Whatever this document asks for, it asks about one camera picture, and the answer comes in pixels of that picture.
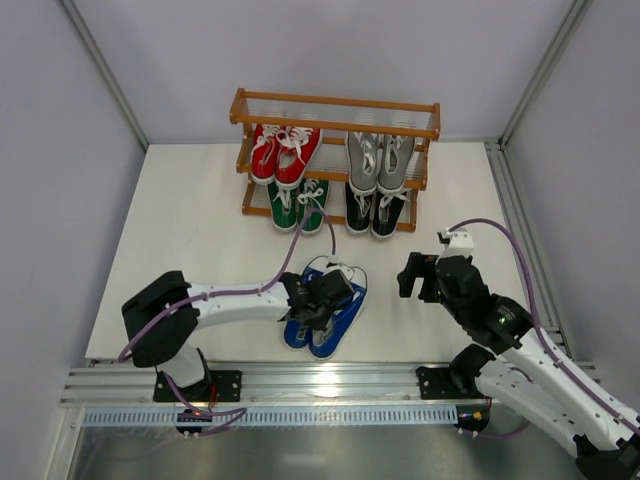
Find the black sneaker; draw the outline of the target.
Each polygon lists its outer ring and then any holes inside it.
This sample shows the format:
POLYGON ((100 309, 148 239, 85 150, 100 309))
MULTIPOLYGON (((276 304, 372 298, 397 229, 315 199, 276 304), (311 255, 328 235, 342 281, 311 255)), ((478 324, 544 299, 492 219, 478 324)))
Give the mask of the black sneaker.
POLYGON ((385 240, 395 234, 400 214, 408 198, 408 190, 401 190, 393 194, 382 192, 375 194, 375 210, 371 230, 377 239, 385 240))
POLYGON ((365 234, 371 225, 371 210, 374 195, 355 193, 349 184, 345 185, 346 228, 353 235, 365 234))

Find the red sneaker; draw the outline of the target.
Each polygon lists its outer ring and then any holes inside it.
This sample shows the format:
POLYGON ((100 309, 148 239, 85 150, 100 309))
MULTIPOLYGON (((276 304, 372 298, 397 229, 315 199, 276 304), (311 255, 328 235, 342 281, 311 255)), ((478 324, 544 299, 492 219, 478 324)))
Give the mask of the red sneaker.
POLYGON ((310 127, 285 127, 276 134, 279 151, 276 160, 276 185, 296 189, 322 143, 322 130, 310 127))
POLYGON ((280 144, 277 139, 280 125, 256 126, 250 152, 251 178, 256 184, 268 185, 275 179, 276 161, 280 144))

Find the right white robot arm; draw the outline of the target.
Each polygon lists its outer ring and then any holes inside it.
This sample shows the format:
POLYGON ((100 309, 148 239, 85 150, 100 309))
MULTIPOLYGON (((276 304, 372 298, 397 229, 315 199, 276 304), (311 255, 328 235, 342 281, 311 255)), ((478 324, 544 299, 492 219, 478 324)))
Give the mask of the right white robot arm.
POLYGON ((546 432, 585 478, 638 477, 638 413, 536 331, 524 307, 490 292, 470 258, 412 252, 397 276, 400 296, 417 280, 419 299, 442 305, 473 341, 448 367, 419 368, 424 394, 490 397, 546 432))

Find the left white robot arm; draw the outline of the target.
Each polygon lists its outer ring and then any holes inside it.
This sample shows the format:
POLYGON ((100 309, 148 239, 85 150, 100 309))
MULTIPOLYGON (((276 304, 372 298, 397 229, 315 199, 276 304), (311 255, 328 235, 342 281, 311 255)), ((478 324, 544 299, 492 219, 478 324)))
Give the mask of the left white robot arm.
POLYGON ((154 368, 184 393, 213 383, 204 354, 189 344, 204 328, 261 320, 293 320, 322 331, 356 295, 353 270, 336 264, 310 277, 284 272, 267 282, 213 287, 192 284, 179 270, 162 274, 124 303, 128 343, 118 356, 154 368))

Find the grey sneaker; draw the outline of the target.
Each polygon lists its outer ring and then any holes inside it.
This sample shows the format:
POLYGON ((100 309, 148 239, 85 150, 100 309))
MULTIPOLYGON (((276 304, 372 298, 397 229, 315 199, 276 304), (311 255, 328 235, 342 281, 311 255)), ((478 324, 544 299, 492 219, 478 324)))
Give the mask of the grey sneaker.
POLYGON ((409 163, 413 157, 416 139, 411 136, 384 135, 378 190, 393 195, 402 190, 409 163))
POLYGON ((370 195, 376 189, 380 170, 379 142, 379 135, 374 133, 348 132, 346 134, 349 185, 355 194, 370 195))

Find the green sneaker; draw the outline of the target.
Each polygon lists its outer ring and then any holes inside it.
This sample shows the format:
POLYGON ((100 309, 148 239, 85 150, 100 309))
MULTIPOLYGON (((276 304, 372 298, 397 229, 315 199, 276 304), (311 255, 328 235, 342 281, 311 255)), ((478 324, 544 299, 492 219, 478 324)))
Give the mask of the green sneaker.
POLYGON ((296 197, 298 223, 303 234, 317 233, 323 223, 322 211, 329 196, 330 183, 326 180, 304 179, 296 197))
POLYGON ((267 186, 271 219, 274 227, 281 232, 290 232, 297 225, 296 192, 279 187, 276 182, 267 186))

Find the blue sneaker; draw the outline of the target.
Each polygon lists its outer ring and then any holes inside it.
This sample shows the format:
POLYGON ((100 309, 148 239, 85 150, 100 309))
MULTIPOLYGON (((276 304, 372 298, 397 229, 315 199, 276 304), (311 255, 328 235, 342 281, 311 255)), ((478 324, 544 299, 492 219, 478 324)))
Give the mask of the blue sneaker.
MULTIPOLYGON (((329 265, 329 257, 320 255, 313 258, 303 269, 301 274, 302 284, 306 285, 311 280, 320 278, 329 265)), ((289 349, 300 350, 308 347, 313 336, 313 329, 296 320, 289 319, 283 330, 283 341, 289 349)))
POLYGON ((336 311, 325 331, 312 333, 309 352, 316 360, 329 360, 338 350, 350 327, 362 313, 367 293, 368 278, 366 272, 358 266, 340 265, 340 270, 347 276, 354 289, 354 295, 344 308, 336 311))

